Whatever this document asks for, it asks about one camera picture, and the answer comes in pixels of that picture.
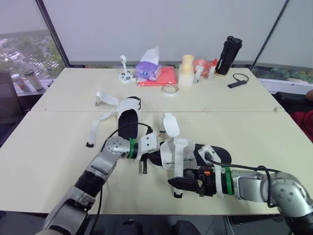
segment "white table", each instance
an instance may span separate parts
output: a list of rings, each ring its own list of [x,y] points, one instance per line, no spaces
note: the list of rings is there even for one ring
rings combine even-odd
[[[106,92],[119,100],[129,96],[141,98],[142,112],[215,112],[272,111],[280,104],[269,95],[249,69],[230,69],[226,77],[203,78],[192,87],[180,87],[175,97],[161,93],[160,87],[138,87],[123,84],[117,69],[64,69],[49,90],[32,108],[34,111],[109,111],[110,105],[94,106],[97,91]],[[249,77],[247,84],[230,89],[236,82],[234,73]]]
[[[100,112],[29,112],[0,148],[0,209],[50,212],[73,185],[102,142],[116,128],[115,117],[99,126],[95,148],[86,136]],[[180,136],[229,151],[233,163],[265,165],[289,172],[313,192],[308,177],[313,145],[285,112],[177,112]],[[142,113],[141,121],[160,130],[163,113]],[[145,128],[140,127],[140,135]],[[140,173],[133,160],[121,159],[104,187],[101,213],[106,214],[265,214],[277,213],[266,203],[199,197],[185,192],[172,195],[167,183],[172,172],[148,165]],[[98,201],[91,213],[96,213]]]

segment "white container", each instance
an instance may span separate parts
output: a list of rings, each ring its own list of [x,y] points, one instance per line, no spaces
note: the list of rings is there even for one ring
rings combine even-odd
[[[11,76],[12,81],[15,82],[22,90],[26,88],[26,84],[21,76],[17,73]]]
[[[179,65],[179,86],[192,86],[195,73],[193,67],[194,56],[193,55],[184,55],[182,57],[182,62]]]
[[[34,71],[31,70],[27,70],[24,73],[25,78],[30,82],[30,84],[36,89],[36,90],[41,90],[42,88],[44,88],[41,84],[41,82],[39,81],[39,79],[37,78],[37,76],[35,75]]]

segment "black usb drive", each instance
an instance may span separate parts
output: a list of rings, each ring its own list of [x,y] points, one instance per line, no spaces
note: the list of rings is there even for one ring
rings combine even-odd
[[[228,84],[227,86],[228,86],[229,88],[234,88],[234,87],[241,86],[241,85],[243,85],[243,84],[246,84],[246,81],[245,81],[245,80],[239,81],[239,82],[234,82],[234,83],[232,83],[232,84]]]

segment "tape roll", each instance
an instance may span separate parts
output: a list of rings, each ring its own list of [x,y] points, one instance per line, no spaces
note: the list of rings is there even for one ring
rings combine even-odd
[[[179,89],[177,85],[167,84],[161,88],[161,91],[165,95],[175,96],[178,93]]]

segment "black cable cord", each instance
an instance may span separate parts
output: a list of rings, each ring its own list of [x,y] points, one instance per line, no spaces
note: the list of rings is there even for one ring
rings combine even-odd
[[[247,75],[245,75],[243,73],[234,73],[233,78],[235,78],[237,80],[237,82],[241,82],[241,80],[239,80],[238,78],[235,77],[235,75],[237,75],[237,74],[246,77],[246,82],[249,81],[249,77]]]
[[[219,162],[216,162],[210,158],[206,158],[208,161],[210,161],[211,163],[215,164],[215,165],[220,165],[222,167],[234,167],[234,168],[242,168],[242,169],[248,169],[248,170],[255,170],[255,171],[258,171],[258,170],[262,170],[262,171],[265,171],[266,173],[266,176],[268,178],[268,199],[267,199],[267,204],[268,204],[268,207],[269,208],[273,208],[273,207],[276,207],[275,205],[271,204],[270,202],[270,199],[271,199],[271,177],[270,177],[270,174],[269,172],[280,172],[279,170],[275,170],[275,169],[270,169],[270,168],[266,168],[265,166],[263,165],[260,165],[258,167],[251,167],[251,166],[245,166],[245,165],[236,165],[236,164],[224,164],[224,163],[219,163]]]
[[[225,223],[225,215],[223,215],[223,221],[224,221],[224,227],[225,227],[226,235],[228,235],[227,227],[226,227],[226,223]]]
[[[102,145],[102,148],[101,148],[100,152],[103,151],[104,146],[106,145],[106,142],[107,142],[107,140],[108,140],[110,137],[112,137],[112,136],[113,136],[116,132],[118,132],[119,130],[123,129],[123,128],[126,127],[126,126],[130,126],[130,125],[142,125],[142,126],[146,126],[146,127],[148,128],[148,130],[151,130],[151,132],[152,132],[151,126],[149,126],[149,125],[147,125],[147,124],[145,124],[145,123],[141,123],[141,122],[132,122],[132,123],[128,123],[128,124],[126,124],[126,125],[121,126],[121,127],[118,128],[118,129],[116,129],[115,131],[113,131],[112,134],[110,134],[110,136],[104,141],[104,144]]]
[[[102,192],[103,192],[103,188],[101,188],[100,190],[100,201],[99,201],[99,207],[98,207],[98,212],[97,212],[97,215],[96,215],[96,218],[94,219],[94,223],[92,225],[92,228],[91,228],[91,231],[89,233],[89,235],[93,235],[93,231],[96,227],[96,224],[98,222],[98,218],[99,218],[99,214],[100,214],[100,209],[101,209],[101,203],[102,203]]]

